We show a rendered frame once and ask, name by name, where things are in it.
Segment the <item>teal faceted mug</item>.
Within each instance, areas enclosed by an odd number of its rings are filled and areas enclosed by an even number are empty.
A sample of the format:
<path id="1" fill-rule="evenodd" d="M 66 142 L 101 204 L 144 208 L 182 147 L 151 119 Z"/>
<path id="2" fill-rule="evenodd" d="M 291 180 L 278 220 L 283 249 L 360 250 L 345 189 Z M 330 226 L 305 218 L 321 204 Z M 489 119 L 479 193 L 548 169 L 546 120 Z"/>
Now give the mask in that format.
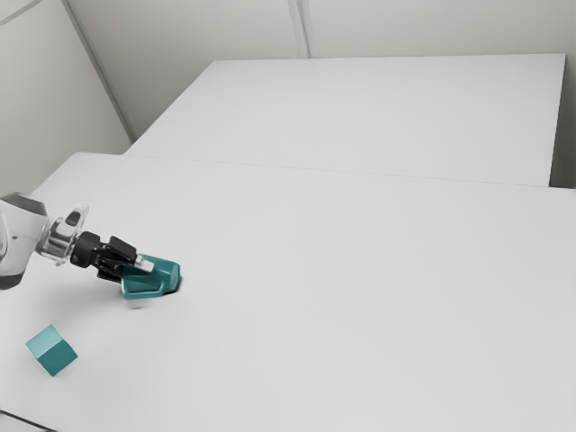
<path id="1" fill-rule="evenodd" d="M 121 275 L 121 294 L 125 300 L 157 298 L 175 293 L 181 282 L 181 266 L 174 261 L 143 255 L 154 266 L 150 272 L 125 266 Z"/>

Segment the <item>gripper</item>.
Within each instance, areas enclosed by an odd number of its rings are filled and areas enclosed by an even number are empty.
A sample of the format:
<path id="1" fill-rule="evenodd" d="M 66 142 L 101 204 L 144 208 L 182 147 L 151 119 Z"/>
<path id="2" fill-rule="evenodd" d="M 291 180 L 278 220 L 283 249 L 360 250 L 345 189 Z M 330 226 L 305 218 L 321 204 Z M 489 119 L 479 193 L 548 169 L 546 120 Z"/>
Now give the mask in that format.
<path id="1" fill-rule="evenodd" d="M 134 246 L 116 237 L 110 237 L 107 243 L 102 242 L 98 235 L 90 231 L 82 232 L 77 238 L 70 263 L 80 268 L 94 266 L 98 278 L 117 284 L 122 282 L 125 266 L 143 272 L 154 269 L 154 264 L 139 255 Z"/>

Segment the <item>teal cube block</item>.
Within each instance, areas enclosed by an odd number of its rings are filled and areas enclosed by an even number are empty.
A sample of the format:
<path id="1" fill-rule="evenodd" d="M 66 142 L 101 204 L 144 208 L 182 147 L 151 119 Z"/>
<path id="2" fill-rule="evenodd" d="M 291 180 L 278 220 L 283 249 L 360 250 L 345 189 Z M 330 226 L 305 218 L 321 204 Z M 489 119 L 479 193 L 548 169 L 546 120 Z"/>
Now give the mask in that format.
<path id="1" fill-rule="evenodd" d="M 52 377 L 77 359 L 77 353 L 59 331 L 48 325 L 25 345 L 42 368 Z"/>

